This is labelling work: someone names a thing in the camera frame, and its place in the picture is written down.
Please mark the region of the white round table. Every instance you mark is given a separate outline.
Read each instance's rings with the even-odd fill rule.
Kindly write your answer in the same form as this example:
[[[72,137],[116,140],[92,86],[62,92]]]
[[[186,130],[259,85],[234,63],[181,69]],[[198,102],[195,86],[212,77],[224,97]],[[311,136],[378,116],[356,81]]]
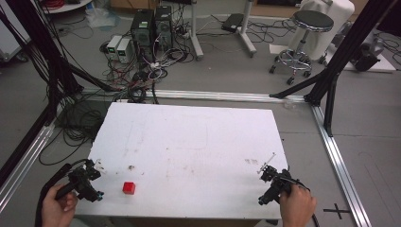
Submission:
[[[93,0],[41,0],[40,8],[47,14],[62,13],[79,9]]]

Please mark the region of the thin white stick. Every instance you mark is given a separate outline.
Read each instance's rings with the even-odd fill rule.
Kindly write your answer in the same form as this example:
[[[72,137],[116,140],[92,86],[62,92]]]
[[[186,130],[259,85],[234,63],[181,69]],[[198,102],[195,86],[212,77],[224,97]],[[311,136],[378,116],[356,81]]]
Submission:
[[[267,162],[265,162],[257,171],[257,174],[260,174],[261,172],[265,171],[265,169],[269,166],[270,162],[272,161],[272,159],[276,156],[276,153],[273,152],[271,157],[268,159]]]

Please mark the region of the black round stool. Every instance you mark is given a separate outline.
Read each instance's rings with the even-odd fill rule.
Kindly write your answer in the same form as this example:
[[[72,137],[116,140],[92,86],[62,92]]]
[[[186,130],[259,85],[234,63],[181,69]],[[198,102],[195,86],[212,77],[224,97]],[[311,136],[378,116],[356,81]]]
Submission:
[[[270,68],[273,74],[278,63],[292,70],[292,76],[287,80],[287,85],[292,85],[298,71],[304,72],[304,77],[311,75],[312,65],[310,57],[304,52],[306,38],[310,32],[328,32],[334,26],[334,21],[327,15],[315,10],[300,10],[291,17],[292,22],[305,33],[298,42],[296,49],[284,49],[275,58]]]

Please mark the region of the white power supply unit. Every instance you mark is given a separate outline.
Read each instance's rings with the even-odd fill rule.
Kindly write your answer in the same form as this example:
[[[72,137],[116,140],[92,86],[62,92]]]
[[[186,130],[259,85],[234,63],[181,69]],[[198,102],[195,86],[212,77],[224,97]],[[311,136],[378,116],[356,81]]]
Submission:
[[[117,47],[118,59],[121,63],[129,63],[132,59],[131,40],[123,38]]]
[[[118,60],[118,54],[117,54],[117,47],[119,46],[119,43],[122,39],[121,35],[114,35],[112,39],[109,41],[109,43],[106,46],[107,53],[108,53],[108,58],[111,61],[117,61]]]

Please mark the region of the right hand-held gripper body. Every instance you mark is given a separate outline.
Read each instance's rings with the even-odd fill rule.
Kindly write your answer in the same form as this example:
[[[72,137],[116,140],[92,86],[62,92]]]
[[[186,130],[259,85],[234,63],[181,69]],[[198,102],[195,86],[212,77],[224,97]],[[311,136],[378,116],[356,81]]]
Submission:
[[[293,184],[300,184],[300,181],[293,179],[286,169],[283,169],[281,172],[277,171],[277,175],[270,181],[270,188],[258,198],[258,203],[260,205],[267,205],[271,201],[279,203],[280,194],[283,191],[290,194]]]

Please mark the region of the black computer tower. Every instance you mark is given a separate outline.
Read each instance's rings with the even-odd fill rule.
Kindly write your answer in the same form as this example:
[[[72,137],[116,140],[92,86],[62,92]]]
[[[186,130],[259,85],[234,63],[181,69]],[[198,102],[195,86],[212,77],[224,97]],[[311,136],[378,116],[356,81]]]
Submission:
[[[171,13],[171,6],[158,6],[155,9],[157,41],[159,48],[163,51],[173,47]]]
[[[137,58],[141,62],[154,61],[152,45],[155,40],[154,11],[139,9],[136,11],[131,24],[131,36]]]

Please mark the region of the black device on board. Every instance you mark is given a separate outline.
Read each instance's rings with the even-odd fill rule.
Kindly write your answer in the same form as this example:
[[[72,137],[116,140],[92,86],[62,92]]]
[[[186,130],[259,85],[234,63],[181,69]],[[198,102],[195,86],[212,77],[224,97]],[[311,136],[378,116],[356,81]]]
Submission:
[[[359,72],[366,72],[379,62],[378,55],[383,49],[382,44],[362,44],[350,62]]]

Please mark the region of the clear plastic bag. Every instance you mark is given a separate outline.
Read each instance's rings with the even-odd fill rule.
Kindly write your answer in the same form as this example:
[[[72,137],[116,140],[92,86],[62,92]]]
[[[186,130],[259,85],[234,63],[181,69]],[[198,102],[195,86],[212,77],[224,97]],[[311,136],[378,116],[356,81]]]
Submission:
[[[119,17],[111,11],[108,3],[92,2],[86,6],[85,17],[90,28],[115,27]]]

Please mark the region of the person's right hand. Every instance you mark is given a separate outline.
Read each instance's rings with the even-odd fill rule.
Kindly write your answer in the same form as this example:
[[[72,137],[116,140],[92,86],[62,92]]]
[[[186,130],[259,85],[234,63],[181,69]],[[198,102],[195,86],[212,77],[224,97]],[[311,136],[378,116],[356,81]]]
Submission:
[[[306,227],[314,214],[317,199],[308,189],[293,184],[291,192],[280,195],[280,214],[283,227]]]

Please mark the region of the person's left hand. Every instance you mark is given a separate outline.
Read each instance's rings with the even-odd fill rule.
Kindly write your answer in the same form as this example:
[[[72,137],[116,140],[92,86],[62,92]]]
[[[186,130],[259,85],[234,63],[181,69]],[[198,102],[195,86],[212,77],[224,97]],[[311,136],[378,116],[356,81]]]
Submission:
[[[70,227],[76,213],[78,197],[74,192],[69,192],[56,200],[57,192],[61,188],[62,184],[52,186],[43,200],[42,227]]]

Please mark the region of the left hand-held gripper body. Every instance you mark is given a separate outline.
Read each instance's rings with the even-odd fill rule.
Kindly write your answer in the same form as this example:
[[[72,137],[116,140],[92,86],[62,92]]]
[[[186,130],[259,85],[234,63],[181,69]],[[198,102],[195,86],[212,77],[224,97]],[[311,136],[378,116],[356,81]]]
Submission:
[[[87,201],[101,201],[104,193],[95,190],[91,185],[90,172],[82,166],[77,167],[75,170],[68,174],[69,183],[63,186],[56,194],[56,199],[59,200],[68,193],[75,190],[78,193],[80,200]]]

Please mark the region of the aluminium floor rail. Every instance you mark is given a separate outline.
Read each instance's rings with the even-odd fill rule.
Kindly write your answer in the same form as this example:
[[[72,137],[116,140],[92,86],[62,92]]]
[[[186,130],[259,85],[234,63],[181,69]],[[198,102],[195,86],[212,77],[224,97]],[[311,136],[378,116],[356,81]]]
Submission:
[[[58,111],[59,108],[52,109],[47,105],[0,168],[0,214],[52,136]]]
[[[322,109],[320,107],[312,107],[311,110],[314,113],[314,117],[320,130],[329,160],[337,175],[338,181],[340,183],[340,188],[342,189],[356,226],[373,227],[358,195],[358,192],[354,186],[346,164],[343,161],[340,149],[335,141],[335,138],[333,136],[330,136],[323,126],[324,115]]]
[[[226,92],[202,92],[202,91],[179,91],[159,90],[154,94],[157,99],[185,99],[185,100],[209,100],[228,102],[250,102],[250,103],[305,103],[302,96],[287,96],[284,98],[272,97],[266,94],[226,93]]]

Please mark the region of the black frame post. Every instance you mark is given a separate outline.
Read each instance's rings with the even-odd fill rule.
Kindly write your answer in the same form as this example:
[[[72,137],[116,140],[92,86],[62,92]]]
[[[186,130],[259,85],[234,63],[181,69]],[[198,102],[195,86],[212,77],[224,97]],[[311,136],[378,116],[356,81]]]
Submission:
[[[115,88],[101,82],[83,69],[79,69],[61,54],[61,51],[50,35],[49,23],[44,21],[44,16],[31,0],[5,1],[17,20],[21,23],[32,44],[26,42],[6,14],[1,10],[0,21],[3,22],[17,43],[32,60],[39,76],[47,84],[46,94],[48,104],[18,147],[0,168],[0,187],[10,178],[11,172],[22,160],[22,157],[27,152],[27,148],[39,134],[42,127],[49,126],[56,118],[56,111],[60,101],[66,96],[74,96],[83,90],[83,87],[77,82],[74,75],[89,81],[103,91],[116,92]]]
[[[375,27],[376,23],[384,16],[390,6],[397,1],[398,0],[369,0],[334,56],[321,73],[280,93],[270,95],[270,97],[282,99],[313,84],[311,92],[304,96],[304,100],[311,106],[319,106],[322,98],[326,96],[323,128],[326,133],[332,137],[332,117],[337,80],[340,73],[357,52],[357,49]]]

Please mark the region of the white covered object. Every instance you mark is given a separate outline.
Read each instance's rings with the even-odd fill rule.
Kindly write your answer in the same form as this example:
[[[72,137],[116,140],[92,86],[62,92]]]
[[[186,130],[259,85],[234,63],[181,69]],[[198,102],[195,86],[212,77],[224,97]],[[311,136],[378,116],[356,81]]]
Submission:
[[[330,31],[310,32],[306,38],[304,52],[315,61],[324,54],[340,27],[354,13],[355,6],[350,0],[303,0],[297,11],[300,10],[315,10],[329,16],[334,21],[334,26]],[[297,27],[288,48],[296,49],[304,33],[302,28]]]

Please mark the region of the black flat box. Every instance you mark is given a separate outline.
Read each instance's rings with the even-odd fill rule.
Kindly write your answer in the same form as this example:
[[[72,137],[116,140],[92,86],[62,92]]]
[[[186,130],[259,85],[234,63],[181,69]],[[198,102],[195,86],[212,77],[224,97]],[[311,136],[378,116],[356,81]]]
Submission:
[[[243,15],[241,13],[231,14],[222,24],[221,29],[235,33],[242,25]]]

